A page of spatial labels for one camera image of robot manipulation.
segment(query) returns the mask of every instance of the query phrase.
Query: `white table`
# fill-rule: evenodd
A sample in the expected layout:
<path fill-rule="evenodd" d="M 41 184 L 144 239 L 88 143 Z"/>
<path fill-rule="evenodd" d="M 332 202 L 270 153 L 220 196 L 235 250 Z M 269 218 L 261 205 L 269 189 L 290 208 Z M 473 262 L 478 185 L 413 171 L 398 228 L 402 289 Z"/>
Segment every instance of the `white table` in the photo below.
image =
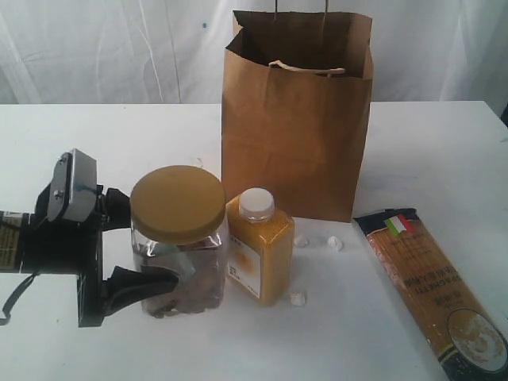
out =
<path fill-rule="evenodd" d="M 0 210 L 30 211 L 56 157 L 80 148 L 129 193 L 146 172 L 220 175 L 219 105 L 0 106 Z M 483 102 L 372 104 L 355 213 L 414 206 L 506 334 L 508 129 Z M 216 311 L 156 320 L 134 305 L 77 328 L 73 276 L 42 275 L 0 327 L 2 380 L 446 380 L 377 259 L 349 224 L 297 220 L 293 289 L 261 308 L 228 286 Z M 330 234 L 341 252 L 324 244 Z M 132 268 L 129 232 L 105 234 L 105 276 Z M 0 303 L 24 275 L 0 275 Z"/>

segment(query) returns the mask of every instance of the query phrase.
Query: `paper bag handle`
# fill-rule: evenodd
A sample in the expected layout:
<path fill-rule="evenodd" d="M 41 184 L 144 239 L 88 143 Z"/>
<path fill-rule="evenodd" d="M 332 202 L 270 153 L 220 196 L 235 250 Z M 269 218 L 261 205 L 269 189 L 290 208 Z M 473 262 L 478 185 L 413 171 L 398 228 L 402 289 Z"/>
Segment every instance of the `paper bag handle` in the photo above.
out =
<path fill-rule="evenodd" d="M 325 0 L 325 16 L 323 17 L 323 23 L 326 19 L 326 14 L 328 13 L 328 3 L 329 0 Z M 273 14 L 273 21 L 277 20 L 277 13 L 279 12 L 279 0 L 275 0 L 275 13 Z"/>
<path fill-rule="evenodd" d="M 333 74 L 344 74 L 346 70 L 343 67 L 338 67 L 336 69 L 304 69 L 302 67 L 294 67 L 290 65 L 286 65 L 281 60 L 271 61 L 268 64 L 269 67 L 272 66 L 279 66 L 282 69 L 286 69 L 289 71 L 296 71 L 298 73 L 312 73 L 312 74 L 327 74 L 328 77 L 332 76 Z"/>

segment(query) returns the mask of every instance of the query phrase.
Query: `spaghetti package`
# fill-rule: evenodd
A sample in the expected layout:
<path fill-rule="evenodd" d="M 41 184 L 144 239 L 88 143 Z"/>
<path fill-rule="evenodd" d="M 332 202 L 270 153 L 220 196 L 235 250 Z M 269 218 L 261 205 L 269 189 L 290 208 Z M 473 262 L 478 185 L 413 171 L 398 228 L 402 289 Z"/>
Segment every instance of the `spaghetti package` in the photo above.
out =
<path fill-rule="evenodd" d="M 508 345 L 415 209 L 355 218 L 452 381 L 507 380 Z"/>

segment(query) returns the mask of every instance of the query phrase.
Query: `italian flag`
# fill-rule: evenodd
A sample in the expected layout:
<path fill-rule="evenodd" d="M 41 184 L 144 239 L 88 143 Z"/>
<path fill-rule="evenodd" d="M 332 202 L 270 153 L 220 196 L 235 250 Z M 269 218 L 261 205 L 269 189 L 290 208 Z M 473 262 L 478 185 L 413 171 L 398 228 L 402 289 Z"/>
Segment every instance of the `italian flag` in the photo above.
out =
<path fill-rule="evenodd" d="M 384 220 L 384 224 L 387 226 L 387 228 L 392 232 L 394 236 L 399 235 L 404 230 L 410 233 L 413 232 L 413 226 L 411 226 L 411 224 L 401 214 L 392 218 L 388 218 L 387 220 Z"/>

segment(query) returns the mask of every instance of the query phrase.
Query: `white backdrop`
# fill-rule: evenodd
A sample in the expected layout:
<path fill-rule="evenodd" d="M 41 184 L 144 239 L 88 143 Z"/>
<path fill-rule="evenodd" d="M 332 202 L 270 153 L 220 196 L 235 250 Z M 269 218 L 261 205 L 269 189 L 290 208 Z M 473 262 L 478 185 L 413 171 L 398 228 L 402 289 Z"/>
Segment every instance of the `white backdrop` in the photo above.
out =
<path fill-rule="evenodd" d="M 221 101 L 232 10 L 275 0 L 0 0 L 0 103 Z M 318 12 L 324 0 L 279 0 Z M 508 102 L 508 0 L 330 0 L 373 17 L 374 100 Z"/>

